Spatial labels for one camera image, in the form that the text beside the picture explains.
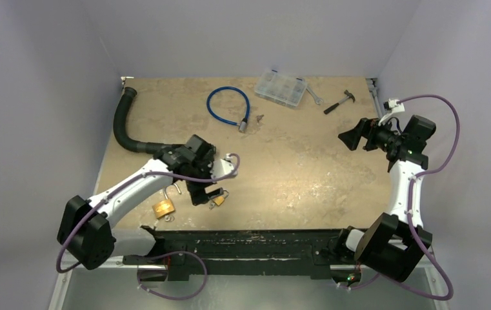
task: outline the blue cable lock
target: blue cable lock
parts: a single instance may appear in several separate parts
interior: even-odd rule
[[[245,105],[247,106],[247,109],[245,110],[245,117],[241,120],[241,123],[240,124],[238,124],[238,123],[236,123],[234,121],[229,121],[227,119],[224,119],[224,118],[218,116],[211,109],[211,97],[213,97],[214,94],[220,92],[221,90],[225,90],[225,89],[234,90],[234,91],[240,93],[245,98]],[[215,119],[218,119],[219,121],[222,121],[223,123],[226,123],[226,124],[229,124],[229,125],[233,125],[233,126],[239,126],[238,129],[239,129],[240,132],[245,132],[245,129],[247,128],[247,121],[249,119],[249,110],[250,110],[249,98],[247,98],[247,95],[243,91],[241,91],[241,89],[239,89],[239,88],[235,88],[235,87],[232,87],[232,86],[219,87],[219,88],[213,90],[211,92],[211,94],[209,94],[209,96],[207,97],[207,111],[209,111],[209,113],[211,115],[213,115],[213,117]]]

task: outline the white wall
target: white wall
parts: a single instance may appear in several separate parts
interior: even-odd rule
[[[0,309],[46,309],[66,201],[92,193],[119,78],[79,1],[0,0]]]
[[[456,287],[452,309],[491,309],[491,1],[422,1],[379,83],[381,99],[436,93],[458,109],[458,152],[426,178],[423,217]],[[406,108],[407,120],[437,123],[425,153],[438,166],[454,134],[450,111],[434,100]]]
[[[374,77],[419,0],[83,0],[123,76]]]

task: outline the padlock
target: padlock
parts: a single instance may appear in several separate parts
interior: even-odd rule
[[[177,184],[173,184],[173,186],[177,188],[177,192],[179,192],[179,194],[182,194],[181,189]],[[154,215],[157,219],[160,219],[167,214],[175,212],[175,206],[173,206],[173,202],[167,196],[167,188],[163,189],[162,192],[165,200],[162,200],[161,202],[152,206],[152,209],[154,210]]]
[[[228,198],[229,195],[230,192],[228,192],[226,189],[223,190],[222,195],[213,198],[213,200],[211,201],[211,207],[209,207],[209,209],[213,209],[214,207],[220,207],[220,205],[222,205],[223,202],[225,202],[225,200]]]

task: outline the open-end wrench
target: open-end wrench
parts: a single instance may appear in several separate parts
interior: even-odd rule
[[[321,105],[324,101],[320,97],[316,95],[316,93],[310,88],[310,85],[306,86],[306,90],[314,97],[314,101],[316,102],[317,105]]]

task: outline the padlock shackle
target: padlock shackle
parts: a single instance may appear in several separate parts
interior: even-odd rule
[[[181,189],[179,188],[179,186],[177,184],[173,183],[171,185],[173,185],[177,189],[177,192],[179,193],[179,195],[182,195],[183,194],[183,192],[181,192]],[[165,187],[161,191],[163,192],[163,196],[165,197],[165,199],[166,200],[169,199],[169,197],[167,196],[167,187]]]

